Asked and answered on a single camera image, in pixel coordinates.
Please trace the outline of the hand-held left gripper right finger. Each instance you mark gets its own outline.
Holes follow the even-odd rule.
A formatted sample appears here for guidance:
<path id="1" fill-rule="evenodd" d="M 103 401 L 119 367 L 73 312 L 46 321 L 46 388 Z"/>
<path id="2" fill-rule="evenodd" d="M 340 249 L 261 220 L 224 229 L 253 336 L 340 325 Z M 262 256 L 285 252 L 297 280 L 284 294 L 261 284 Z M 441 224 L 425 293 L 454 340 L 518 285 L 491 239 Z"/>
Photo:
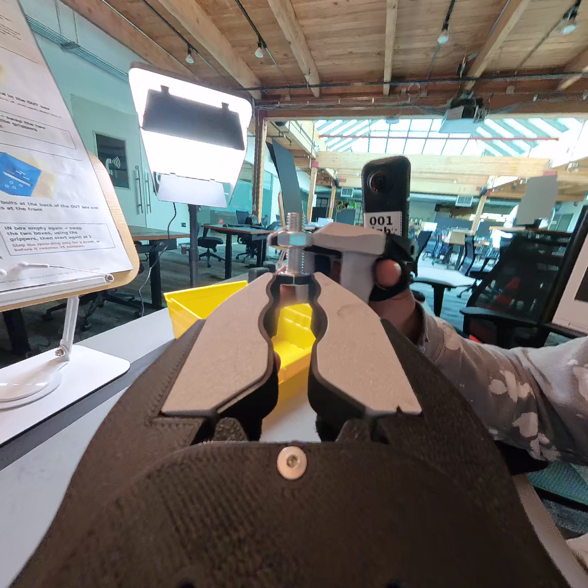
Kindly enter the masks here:
<path id="1" fill-rule="evenodd" d="M 350 420 L 369 430 L 397 414 L 420 416 L 422 407 L 376 312 L 323 273 L 309 283 L 315 336 L 307 397 L 322 442 L 334 441 Z"/>

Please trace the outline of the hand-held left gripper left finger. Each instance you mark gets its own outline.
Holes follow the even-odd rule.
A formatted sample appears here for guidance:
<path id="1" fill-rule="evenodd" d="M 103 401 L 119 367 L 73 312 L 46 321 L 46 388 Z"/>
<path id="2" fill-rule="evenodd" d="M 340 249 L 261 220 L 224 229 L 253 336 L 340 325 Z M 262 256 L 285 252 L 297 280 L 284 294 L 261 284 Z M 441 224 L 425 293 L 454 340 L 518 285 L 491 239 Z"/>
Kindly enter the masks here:
<path id="1" fill-rule="evenodd" d="M 202 321 L 192 349 L 162 406 L 167 417 L 236 419 L 249 440 L 278 400 L 278 367 L 264 326 L 275 275 L 263 273 Z"/>

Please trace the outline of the steel bolt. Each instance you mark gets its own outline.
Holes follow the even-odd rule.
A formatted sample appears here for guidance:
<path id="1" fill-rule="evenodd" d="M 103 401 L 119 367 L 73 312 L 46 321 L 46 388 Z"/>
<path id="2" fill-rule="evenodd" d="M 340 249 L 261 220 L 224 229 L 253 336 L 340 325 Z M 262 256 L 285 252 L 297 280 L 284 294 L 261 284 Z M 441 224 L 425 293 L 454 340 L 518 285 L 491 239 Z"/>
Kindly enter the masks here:
<path id="1" fill-rule="evenodd" d="M 305 228 L 302 213 L 288 213 L 286 227 L 288 231 L 309 231 Z M 309 276 L 314 272 L 313 261 L 305 262 L 305 251 L 309 247 L 278 248 L 285 253 L 285 264 L 277 271 L 282 274 L 281 297 L 283 305 L 306 303 L 309 295 Z"/>

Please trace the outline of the yellow plastic bin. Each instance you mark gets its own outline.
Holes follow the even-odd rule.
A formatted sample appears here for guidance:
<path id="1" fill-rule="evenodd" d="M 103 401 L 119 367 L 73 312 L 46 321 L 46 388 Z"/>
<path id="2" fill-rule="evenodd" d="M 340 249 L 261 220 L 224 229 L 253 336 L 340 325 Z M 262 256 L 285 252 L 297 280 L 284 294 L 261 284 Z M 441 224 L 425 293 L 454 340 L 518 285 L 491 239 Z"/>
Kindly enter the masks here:
<path id="1" fill-rule="evenodd" d="M 194 289 L 166 292 L 174 337 L 179 339 L 197 320 L 206 319 L 220 304 L 247 285 L 246 280 L 220 282 Z M 292 389 L 289 381 L 308 375 L 315 337 L 311 331 L 312 309 L 307 303 L 283 307 L 272 337 L 279 355 L 280 390 Z"/>

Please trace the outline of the person's right forearm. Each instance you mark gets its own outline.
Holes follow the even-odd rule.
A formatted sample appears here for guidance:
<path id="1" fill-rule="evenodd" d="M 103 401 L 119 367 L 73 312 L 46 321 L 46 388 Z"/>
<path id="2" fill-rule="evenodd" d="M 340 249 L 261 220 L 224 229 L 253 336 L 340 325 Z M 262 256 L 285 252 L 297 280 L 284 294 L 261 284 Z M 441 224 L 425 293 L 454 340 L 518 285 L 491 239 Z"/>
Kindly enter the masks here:
<path id="1" fill-rule="evenodd" d="M 495 440 L 534 459 L 587 466 L 587 337 L 556 346 L 476 343 L 417 304 L 417 347 L 471 404 Z"/>

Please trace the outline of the person's right hand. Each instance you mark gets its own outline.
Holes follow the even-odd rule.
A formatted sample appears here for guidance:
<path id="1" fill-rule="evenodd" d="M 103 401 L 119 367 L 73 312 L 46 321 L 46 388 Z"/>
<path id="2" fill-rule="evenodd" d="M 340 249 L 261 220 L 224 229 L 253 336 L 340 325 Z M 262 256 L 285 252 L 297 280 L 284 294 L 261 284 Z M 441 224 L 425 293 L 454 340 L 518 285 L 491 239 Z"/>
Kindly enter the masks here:
<path id="1" fill-rule="evenodd" d="M 375 286 L 392 289 L 401 280 L 401 267 L 391 260 L 379 260 L 374 269 Z M 388 321 L 416 344 L 423 333 L 423 311 L 412 291 L 405 288 L 393 298 L 371 301 L 380 319 Z"/>

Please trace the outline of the black office chair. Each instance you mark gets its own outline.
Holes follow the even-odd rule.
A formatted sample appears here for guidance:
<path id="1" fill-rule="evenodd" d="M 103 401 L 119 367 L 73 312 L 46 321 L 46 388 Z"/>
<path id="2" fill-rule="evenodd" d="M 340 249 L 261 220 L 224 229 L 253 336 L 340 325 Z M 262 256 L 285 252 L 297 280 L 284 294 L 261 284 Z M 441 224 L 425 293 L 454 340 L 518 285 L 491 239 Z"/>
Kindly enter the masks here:
<path id="1" fill-rule="evenodd" d="M 440 268 L 434 267 L 424 258 L 426 246 L 435 244 L 434 235 L 431 231 L 421 231 L 417 236 L 417 270 L 413 283 L 428 285 L 432 288 L 432 309 L 439 317 L 442 313 L 445 293 L 455 288 L 468 288 L 474 284 L 474 279 L 457 270 L 447 269 L 445 265 Z"/>
<path id="2" fill-rule="evenodd" d="M 218 233 L 206 228 L 204 225 L 201 226 L 202 234 L 198 237 L 198 261 L 206 263 L 207 268 L 211 268 L 211 260 L 224 263 L 224 256 L 219 253 L 218 248 L 224 246 L 223 239 Z"/>
<path id="3" fill-rule="evenodd" d="M 244 225 L 246 227 L 254 228 L 254 229 L 261 229 L 262 226 L 259 223 L 259 219 L 255 215 L 250 215 L 244 210 L 237 210 L 236 211 L 236 218 L 239 225 Z M 245 252 L 241 254 L 237 254 L 235 259 L 239 259 L 240 257 L 249 257 L 255 258 L 258 253 L 258 246 L 256 242 L 251 237 L 251 235 L 242 235 L 239 234 L 237 237 L 237 242 L 241 245 L 245 245 L 246 249 Z"/>

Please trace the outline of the wooden office desk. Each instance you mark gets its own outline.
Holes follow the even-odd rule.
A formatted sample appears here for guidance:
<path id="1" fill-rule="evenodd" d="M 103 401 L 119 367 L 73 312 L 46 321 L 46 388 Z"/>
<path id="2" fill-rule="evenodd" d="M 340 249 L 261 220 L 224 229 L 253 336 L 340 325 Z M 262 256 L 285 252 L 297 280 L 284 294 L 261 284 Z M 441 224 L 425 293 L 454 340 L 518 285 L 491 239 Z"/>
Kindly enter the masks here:
<path id="1" fill-rule="evenodd" d="M 186 231 L 164 231 L 129 224 L 128 229 L 135 244 L 138 255 L 146 255 L 146 265 L 143 266 L 145 283 L 151 288 L 151 308 L 160 310 L 163 308 L 163 293 L 160 275 L 159 256 L 165 251 L 177 248 L 178 239 L 188 239 Z"/>
<path id="2" fill-rule="evenodd" d="M 225 239 L 225 257 L 224 257 L 224 278 L 232 278 L 232 238 L 234 236 L 248 236 L 256 246 L 256 264 L 255 267 L 263 266 L 266 260 L 267 239 L 271 231 L 266 229 L 256 229 L 250 226 L 228 226 L 219 224 L 204 224 L 203 237 L 206 238 L 208 233 L 216 232 L 226 237 Z"/>

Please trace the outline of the black panel board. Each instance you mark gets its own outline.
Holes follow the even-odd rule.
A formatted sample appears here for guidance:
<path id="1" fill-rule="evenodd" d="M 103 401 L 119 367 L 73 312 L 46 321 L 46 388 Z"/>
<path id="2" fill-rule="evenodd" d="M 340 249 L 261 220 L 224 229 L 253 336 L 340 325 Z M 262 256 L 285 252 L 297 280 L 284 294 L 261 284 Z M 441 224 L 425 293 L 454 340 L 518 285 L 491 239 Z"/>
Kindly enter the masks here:
<path id="1" fill-rule="evenodd" d="M 288 213 L 303 212 L 295 160 L 292 153 L 276 141 L 273 141 L 268 149 L 280 181 L 282 207 L 287 219 Z"/>

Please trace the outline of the ceiling projector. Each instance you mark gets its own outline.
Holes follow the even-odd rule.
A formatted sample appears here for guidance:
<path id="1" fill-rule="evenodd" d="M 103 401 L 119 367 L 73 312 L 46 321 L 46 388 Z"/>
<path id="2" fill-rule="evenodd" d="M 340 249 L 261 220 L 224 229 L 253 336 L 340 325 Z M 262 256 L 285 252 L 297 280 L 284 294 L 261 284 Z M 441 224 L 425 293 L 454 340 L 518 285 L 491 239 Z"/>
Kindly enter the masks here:
<path id="1" fill-rule="evenodd" d="M 486 117 L 483 100 L 460 98 L 452 100 L 440 124 L 441 134 L 472 134 Z"/>

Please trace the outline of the studio light on stand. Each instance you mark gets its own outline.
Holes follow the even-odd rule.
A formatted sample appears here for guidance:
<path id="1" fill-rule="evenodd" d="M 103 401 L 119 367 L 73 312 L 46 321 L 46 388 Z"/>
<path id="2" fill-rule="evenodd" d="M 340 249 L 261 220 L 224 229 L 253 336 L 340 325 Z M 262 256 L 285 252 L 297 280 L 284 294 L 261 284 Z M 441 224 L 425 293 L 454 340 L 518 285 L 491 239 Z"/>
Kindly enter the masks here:
<path id="1" fill-rule="evenodd" d="M 198 284 L 202 206 L 227 207 L 247 151 L 249 99 L 134 62 L 128 72 L 148 165 L 162 202 L 189 212 L 190 286 Z"/>

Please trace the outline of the wooden document stand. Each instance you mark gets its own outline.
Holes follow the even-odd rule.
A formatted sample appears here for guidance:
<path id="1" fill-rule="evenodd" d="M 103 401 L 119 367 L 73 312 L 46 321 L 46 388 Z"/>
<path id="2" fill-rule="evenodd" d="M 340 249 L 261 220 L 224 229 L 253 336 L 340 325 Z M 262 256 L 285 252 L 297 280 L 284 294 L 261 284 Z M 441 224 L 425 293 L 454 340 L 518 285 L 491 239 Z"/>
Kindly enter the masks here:
<path id="1" fill-rule="evenodd" d="M 66 315 L 55 349 L 1 368 L 1 445 L 16 441 L 62 410 L 124 375 L 128 360 L 74 344 L 81 296 L 128 284 L 139 271 L 134 240 L 104 165 L 88 152 L 107 200 L 131 269 L 111 274 L 85 273 L 74 280 L 50 282 L 1 293 L 1 311 L 66 298 Z"/>

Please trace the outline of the black mesh chair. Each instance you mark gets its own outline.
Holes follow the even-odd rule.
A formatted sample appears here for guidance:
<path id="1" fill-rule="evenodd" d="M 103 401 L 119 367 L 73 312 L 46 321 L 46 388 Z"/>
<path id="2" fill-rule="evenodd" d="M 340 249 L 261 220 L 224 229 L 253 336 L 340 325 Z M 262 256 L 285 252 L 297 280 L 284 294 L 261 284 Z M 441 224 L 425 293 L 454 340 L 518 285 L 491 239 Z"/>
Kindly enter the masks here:
<path id="1" fill-rule="evenodd" d="M 549 305 L 575 240 L 568 232 L 516 232 L 460 310 L 465 337 L 502 349 L 543 347 Z"/>

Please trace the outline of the framed marker sign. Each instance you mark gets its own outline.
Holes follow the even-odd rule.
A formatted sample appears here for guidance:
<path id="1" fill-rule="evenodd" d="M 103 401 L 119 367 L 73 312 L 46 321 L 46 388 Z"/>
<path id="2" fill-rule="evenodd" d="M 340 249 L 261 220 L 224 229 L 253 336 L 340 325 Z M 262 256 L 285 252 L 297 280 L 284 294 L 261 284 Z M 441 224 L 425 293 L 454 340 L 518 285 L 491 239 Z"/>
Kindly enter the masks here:
<path id="1" fill-rule="evenodd" d="M 587 212 L 576 227 L 561 277 L 552 325 L 578 336 L 587 335 Z"/>

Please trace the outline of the printed instruction sheet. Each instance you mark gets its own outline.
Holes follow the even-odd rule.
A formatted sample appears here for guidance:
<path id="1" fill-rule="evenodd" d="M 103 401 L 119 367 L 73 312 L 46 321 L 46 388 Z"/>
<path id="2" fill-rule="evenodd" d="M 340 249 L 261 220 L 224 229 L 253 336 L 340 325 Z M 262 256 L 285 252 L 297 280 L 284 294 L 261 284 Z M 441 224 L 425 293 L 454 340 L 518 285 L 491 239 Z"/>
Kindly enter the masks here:
<path id="1" fill-rule="evenodd" d="M 22 8 L 1 1 L 1 292 L 131 269 Z"/>

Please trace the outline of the black wall sign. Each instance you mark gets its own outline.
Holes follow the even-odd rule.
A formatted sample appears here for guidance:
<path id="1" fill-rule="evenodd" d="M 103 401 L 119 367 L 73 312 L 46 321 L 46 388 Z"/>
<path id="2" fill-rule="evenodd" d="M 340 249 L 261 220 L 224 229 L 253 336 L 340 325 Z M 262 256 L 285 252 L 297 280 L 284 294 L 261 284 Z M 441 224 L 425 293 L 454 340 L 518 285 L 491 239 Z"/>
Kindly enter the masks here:
<path id="1" fill-rule="evenodd" d="M 129 189 L 129 171 L 126 141 L 94 133 L 96 154 L 105 166 L 115 188 Z"/>

